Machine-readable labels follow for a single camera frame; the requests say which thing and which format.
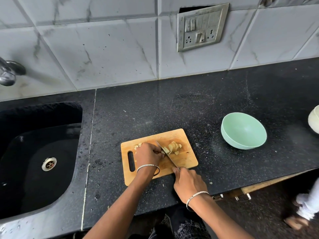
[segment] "person's left hand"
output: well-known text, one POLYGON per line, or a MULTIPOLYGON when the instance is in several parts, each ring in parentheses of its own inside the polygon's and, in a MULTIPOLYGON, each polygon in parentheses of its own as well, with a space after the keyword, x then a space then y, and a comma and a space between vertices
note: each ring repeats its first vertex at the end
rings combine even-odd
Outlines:
MULTIPOLYGON (((158 166, 160 159, 164 157, 164 154, 161 153, 161 151, 162 149, 160 147, 144 142, 140 147, 136 148, 136 153, 134 154, 137 165, 136 169, 145 164, 154 164, 158 166)), ((143 173, 153 177, 156 170, 157 168, 154 166, 145 166, 138 171, 138 174, 143 173)))

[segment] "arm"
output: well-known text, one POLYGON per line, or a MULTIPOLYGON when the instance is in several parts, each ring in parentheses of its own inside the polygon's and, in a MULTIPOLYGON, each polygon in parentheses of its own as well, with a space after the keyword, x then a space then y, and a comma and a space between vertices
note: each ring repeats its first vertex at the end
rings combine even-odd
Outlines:
MULTIPOLYGON (((187 200, 199 191, 207 191, 207 186, 195 170, 181 168, 173 169, 176 175, 174 189, 181 201, 187 200)), ((219 239, 253 239, 243 228, 234 222, 208 194, 199 194, 190 202, 189 206, 201 217, 219 239)))
MULTIPOLYGON (((144 164, 158 165, 164 156, 160 152, 161 149, 157 146, 143 143, 141 147, 136 149, 134 159, 136 159, 138 167, 144 164)), ((152 180, 156 169, 154 166, 141 168, 127 189, 92 227, 84 239, 124 238, 137 209, 138 201, 152 180)))

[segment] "hand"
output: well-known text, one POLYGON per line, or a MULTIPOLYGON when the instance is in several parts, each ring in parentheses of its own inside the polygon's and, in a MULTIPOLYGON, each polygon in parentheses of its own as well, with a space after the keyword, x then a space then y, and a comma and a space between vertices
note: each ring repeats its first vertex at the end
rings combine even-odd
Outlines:
POLYGON ((173 168, 173 171, 176 176, 174 189, 181 201, 186 204, 188 199, 197 192, 207 191, 207 186, 205 182, 202 180, 202 177, 198 175, 195 170, 188 170, 184 167, 181 167, 180 169, 181 171, 179 171, 177 168, 173 168))
MULTIPOLYGON (((136 160, 137 168, 145 164, 159 165, 160 159, 164 157, 161 153, 162 149, 153 144, 144 142, 140 147, 136 148, 134 159, 136 160)), ((154 175, 157 170, 154 166, 145 166, 141 168, 138 173, 154 175)))

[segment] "bowl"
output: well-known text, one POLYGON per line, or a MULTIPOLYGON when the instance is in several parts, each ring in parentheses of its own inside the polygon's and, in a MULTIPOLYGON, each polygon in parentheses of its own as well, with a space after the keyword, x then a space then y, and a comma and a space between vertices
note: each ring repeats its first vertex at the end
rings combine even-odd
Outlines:
POLYGON ((316 133, 319 133, 319 105, 308 116, 308 124, 316 133))
POLYGON ((223 118, 221 134, 229 145, 239 149, 257 148, 267 139, 260 121, 241 112, 229 113, 223 118))

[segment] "forearm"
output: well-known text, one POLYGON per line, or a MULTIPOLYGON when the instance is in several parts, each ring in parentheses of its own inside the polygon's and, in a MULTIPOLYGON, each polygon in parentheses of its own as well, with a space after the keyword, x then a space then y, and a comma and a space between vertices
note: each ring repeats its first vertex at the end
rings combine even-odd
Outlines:
POLYGON ((253 239, 208 195, 198 195, 190 203, 194 211, 213 229, 219 239, 253 239))
POLYGON ((129 187, 86 234, 85 239, 122 239, 133 219, 138 201, 152 177, 139 173, 129 187))

